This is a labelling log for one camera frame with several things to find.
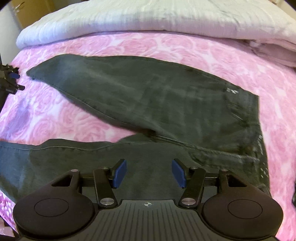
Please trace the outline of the dark grey jeans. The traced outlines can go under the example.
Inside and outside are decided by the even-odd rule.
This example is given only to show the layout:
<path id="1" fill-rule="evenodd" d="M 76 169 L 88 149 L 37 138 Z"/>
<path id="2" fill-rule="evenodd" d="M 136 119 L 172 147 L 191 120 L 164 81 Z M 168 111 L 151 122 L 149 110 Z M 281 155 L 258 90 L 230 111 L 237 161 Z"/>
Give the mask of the dark grey jeans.
<path id="1" fill-rule="evenodd" d="M 71 169 L 84 174 L 126 159 L 119 199 L 178 199 L 171 162 L 221 169 L 269 194 L 259 98 L 222 78 L 182 64 L 138 56 L 55 56 L 27 71 L 76 106 L 136 131 L 118 142 L 53 139 L 1 142 L 1 190 L 12 201 Z"/>

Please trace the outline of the pink floral blanket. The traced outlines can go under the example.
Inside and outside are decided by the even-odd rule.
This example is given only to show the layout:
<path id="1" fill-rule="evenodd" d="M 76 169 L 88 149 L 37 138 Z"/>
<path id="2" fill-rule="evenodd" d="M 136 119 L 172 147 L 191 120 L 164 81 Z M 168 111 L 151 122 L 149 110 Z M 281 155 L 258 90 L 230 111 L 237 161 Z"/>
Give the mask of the pink floral blanket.
<path id="1" fill-rule="evenodd" d="M 75 107 L 57 90 L 30 80 L 27 70 L 60 54 L 145 56 L 217 75 L 259 96 L 271 193 L 284 219 L 277 238 L 295 240 L 295 71 L 266 61 L 248 44 L 170 33 L 92 34 L 23 49 L 12 61 L 24 91 L 9 96 L 1 111 L 1 140 L 38 145 L 51 138 L 116 142 L 131 135 Z"/>

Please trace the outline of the mauve folded sheet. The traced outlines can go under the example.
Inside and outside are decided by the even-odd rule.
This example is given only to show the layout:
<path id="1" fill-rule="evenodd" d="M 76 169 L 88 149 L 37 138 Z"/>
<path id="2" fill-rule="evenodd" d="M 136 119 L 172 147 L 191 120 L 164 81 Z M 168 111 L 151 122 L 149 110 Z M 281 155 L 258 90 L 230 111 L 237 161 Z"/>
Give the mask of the mauve folded sheet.
<path id="1" fill-rule="evenodd" d="M 247 42 L 257 56 L 295 68 L 295 43 L 280 39 L 247 40 Z"/>

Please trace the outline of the white striped quilt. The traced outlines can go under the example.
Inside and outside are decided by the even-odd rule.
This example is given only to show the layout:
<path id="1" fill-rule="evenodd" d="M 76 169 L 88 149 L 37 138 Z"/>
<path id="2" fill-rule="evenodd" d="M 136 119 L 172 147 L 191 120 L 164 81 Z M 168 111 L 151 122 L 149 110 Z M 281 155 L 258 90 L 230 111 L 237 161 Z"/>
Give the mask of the white striped quilt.
<path id="1" fill-rule="evenodd" d="M 16 45 L 23 49 L 119 31 L 168 31 L 295 45 L 295 20 L 269 1 L 84 1 L 26 27 Z"/>

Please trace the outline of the wooden door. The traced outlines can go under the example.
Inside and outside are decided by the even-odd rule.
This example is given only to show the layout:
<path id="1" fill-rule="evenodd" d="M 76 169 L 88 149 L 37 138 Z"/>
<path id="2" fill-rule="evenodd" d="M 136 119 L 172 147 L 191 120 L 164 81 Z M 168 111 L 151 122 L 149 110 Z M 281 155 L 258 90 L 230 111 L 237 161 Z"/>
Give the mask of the wooden door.
<path id="1" fill-rule="evenodd" d="M 11 6 L 22 29 L 56 10 L 50 0 L 12 0 Z"/>

